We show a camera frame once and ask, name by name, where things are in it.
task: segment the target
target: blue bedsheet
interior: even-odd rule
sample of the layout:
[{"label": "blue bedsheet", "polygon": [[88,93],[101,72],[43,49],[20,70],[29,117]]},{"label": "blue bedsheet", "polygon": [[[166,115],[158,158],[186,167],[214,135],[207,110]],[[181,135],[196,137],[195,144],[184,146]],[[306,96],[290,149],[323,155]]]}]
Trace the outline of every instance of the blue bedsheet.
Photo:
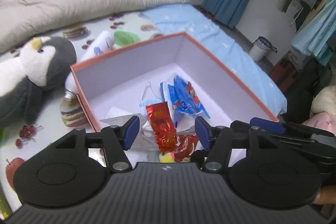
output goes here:
[{"label": "blue bedsheet", "polygon": [[287,100],[271,78],[238,43],[190,4],[162,5],[144,11],[164,33],[186,31],[235,73],[275,115],[287,111]]}]

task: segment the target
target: face mask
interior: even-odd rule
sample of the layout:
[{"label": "face mask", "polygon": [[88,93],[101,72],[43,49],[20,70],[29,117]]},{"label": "face mask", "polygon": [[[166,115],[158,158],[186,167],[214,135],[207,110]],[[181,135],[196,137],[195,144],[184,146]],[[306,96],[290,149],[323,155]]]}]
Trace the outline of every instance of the face mask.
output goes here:
[{"label": "face mask", "polygon": [[[148,90],[151,90],[152,92],[152,99],[147,99],[145,100],[145,96],[147,94]],[[143,93],[142,93],[142,97],[139,103],[139,112],[141,113],[142,116],[147,117],[147,110],[146,110],[146,106],[148,105],[154,105],[154,104],[158,104],[158,103],[162,103],[162,100],[160,97],[156,96],[153,92],[152,89],[152,84],[149,82],[149,84],[147,86],[145,86]]]}]

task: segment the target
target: pink box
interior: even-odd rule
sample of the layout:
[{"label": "pink box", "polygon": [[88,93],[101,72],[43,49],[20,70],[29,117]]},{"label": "pink box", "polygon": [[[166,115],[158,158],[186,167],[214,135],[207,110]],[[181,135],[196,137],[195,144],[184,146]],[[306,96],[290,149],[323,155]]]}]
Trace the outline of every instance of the pink box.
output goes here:
[{"label": "pink box", "polygon": [[92,128],[112,106],[138,113],[148,82],[160,95],[160,82],[176,73],[189,80],[212,126],[230,126],[253,117],[278,121],[264,103],[220,60],[185,32],[107,52],[71,67],[78,98]]}]

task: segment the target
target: blue snack wrapper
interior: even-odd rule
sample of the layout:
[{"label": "blue snack wrapper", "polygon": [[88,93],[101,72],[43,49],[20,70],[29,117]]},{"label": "blue snack wrapper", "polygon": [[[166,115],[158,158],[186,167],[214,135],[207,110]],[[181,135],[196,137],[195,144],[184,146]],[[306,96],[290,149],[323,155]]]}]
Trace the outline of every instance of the blue snack wrapper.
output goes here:
[{"label": "blue snack wrapper", "polygon": [[160,88],[162,99],[171,102],[175,127],[186,114],[196,116],[204,114],[206,118],[210,118],[190,82],[184,81],[177,75],[174,77],[174,85],[162,82]]}]

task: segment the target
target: white plush toy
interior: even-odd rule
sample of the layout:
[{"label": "white plush toy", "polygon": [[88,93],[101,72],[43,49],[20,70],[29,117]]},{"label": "white plush toy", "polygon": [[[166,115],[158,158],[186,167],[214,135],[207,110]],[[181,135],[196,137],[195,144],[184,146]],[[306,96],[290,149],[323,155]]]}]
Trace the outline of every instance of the white plush toy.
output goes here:
[{"label": "white plush toy", "polygon": [[0,63],[0,128],[23,117],[36,121],[44,91],[64,83],[76,51],[63,37],[34,38],[20,55]]}]

